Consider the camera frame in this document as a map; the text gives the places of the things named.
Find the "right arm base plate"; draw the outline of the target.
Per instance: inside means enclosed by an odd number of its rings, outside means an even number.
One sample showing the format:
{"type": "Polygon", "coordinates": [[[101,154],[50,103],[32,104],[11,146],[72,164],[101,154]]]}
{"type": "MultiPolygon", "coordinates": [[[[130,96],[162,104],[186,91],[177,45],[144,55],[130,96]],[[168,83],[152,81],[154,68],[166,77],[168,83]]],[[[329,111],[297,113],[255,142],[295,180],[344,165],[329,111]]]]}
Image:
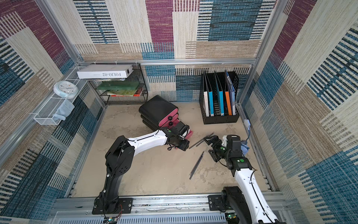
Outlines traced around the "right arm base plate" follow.
{"type": "Polygon", "coordinates": [[[209,209],[211,211],[227,211],[227,210],[242,210],[248,211],[248,206],[243,194],[221,196],[209,195],[208,196],[209,209]]]}

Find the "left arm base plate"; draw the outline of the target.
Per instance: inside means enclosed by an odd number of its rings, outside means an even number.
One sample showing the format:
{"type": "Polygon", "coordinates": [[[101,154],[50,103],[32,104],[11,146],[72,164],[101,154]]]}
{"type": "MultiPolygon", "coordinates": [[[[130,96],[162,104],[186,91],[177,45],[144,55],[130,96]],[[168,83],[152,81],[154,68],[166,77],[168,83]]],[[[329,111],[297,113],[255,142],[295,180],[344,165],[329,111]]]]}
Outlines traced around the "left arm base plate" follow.
{"type": "Polygon", "coordinates": [[[133,198],[116,198],[112,202],[105,202],[97,197],[94,201],[92,215],[130,214],[133,198]]]}

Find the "black pink drawer unit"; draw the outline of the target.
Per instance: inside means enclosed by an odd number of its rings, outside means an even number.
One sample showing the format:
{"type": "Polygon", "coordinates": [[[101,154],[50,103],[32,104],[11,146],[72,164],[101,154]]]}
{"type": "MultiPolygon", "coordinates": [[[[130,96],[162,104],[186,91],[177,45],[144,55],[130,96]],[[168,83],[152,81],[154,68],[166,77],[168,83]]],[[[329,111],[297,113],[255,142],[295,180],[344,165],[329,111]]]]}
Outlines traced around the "black pink drawer unit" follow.
{"type": "Polygon", "coordinates": [[[157,95],[144,103],[139,108],[139,113],[141,114],[141,118],[145,125],[147,125],[155,133],[163,132],[167,138],[169,127],[159,127],[158,123],[175,108],[178,107],[157,95]]]}

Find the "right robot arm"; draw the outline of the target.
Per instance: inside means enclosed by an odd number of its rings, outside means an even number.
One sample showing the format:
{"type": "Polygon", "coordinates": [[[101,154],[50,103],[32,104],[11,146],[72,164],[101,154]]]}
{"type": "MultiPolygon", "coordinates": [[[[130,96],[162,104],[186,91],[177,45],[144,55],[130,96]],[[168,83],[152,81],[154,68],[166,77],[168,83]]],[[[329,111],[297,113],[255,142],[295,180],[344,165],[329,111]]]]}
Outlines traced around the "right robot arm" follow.
{"type": "Polygon", "coordinates": [[[213,161],[225,160],[225,166],[238,183],[238,186],[224,187],[221,195],[209,195],[209,209],[222,213],[234,210],[242,224],[281,224],[257,184],[256,169],[245,157],[249,150],[247,141],[242,142],[240,136],[233,134],[223,139],[213,135],[204,141],[212,147],[208,152],[213,161]]]}

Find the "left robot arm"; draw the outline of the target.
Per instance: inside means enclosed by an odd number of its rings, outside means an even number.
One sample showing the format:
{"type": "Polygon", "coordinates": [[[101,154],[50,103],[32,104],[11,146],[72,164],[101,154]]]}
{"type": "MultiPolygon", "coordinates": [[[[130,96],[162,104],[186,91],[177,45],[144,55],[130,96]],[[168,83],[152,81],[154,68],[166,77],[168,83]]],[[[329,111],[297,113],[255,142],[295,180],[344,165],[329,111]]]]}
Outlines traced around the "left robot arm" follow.
{"type": "Polygon", "coordinates": [[[135,138],[119,136],[105,155],[106,178],[103,190],[94,200],[93,215],[130,214],[132,198],[120,198],[118,190],[122,176],[129,171],[133,158],[148,149],[169,145],[182,151],[189,148],[190,127],[179,122],[174,127],[158,130],[135,138]]]}

